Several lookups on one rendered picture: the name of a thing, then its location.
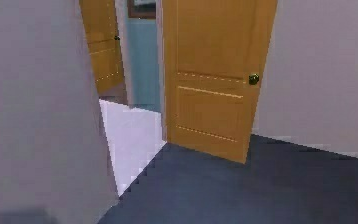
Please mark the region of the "orange wooden room door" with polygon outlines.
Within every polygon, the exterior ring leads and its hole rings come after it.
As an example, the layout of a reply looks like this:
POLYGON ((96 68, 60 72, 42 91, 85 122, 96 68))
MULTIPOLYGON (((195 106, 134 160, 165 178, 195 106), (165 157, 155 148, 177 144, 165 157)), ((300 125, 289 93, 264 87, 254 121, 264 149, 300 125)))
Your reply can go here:
POLYGON ((100 95, 124 81, 115 0, 79 0, 97 91, 100 95))
POLYGON ((163 0, 168 142, 247 160, 277 3, 163 0))

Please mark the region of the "brown framed wall picture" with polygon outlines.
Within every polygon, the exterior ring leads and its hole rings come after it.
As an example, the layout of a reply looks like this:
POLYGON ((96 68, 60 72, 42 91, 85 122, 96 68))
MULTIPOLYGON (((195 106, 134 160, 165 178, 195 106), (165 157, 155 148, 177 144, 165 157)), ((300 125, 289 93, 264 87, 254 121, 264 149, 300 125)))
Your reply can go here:
POLYGON ((156 0, 127 0, 127 8, 130 18, 156 18, 156 0))

